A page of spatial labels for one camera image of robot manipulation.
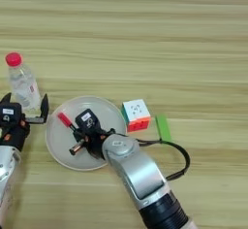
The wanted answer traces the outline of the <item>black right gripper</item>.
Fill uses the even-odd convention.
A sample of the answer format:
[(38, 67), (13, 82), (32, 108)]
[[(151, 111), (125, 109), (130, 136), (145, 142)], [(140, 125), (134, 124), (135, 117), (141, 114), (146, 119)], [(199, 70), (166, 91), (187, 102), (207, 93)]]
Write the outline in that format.
[(81, 149), (85, 148), (88, 153), (95, 158), (104, 159), (103, 143), (115, 130), (111, 128), (109, 131), (103, 129), (85, 134), (83, 131), (75, 130), (73, 135), (77, 143), (69, 149), (71, 155), (76, 155)]

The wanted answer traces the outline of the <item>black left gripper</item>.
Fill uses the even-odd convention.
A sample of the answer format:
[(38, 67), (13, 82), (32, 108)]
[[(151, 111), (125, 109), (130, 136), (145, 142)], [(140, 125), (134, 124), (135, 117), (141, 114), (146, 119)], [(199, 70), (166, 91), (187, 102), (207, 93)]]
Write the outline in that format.
[[(12, 93), (6, 94), (0, 104), (10, 103)], [(41, 103), (41, 117), (22, 117), (19, 120), (10, 120), (5, 116), (0, 119), (0, 128), (2, 133), (0, 135), (0, 146), (9, 146), (22, 151), (24, 143), (30, 134), (31, 124), (44, 124), (46, 123), (49, 110), (48, 97), (44, 96)]]

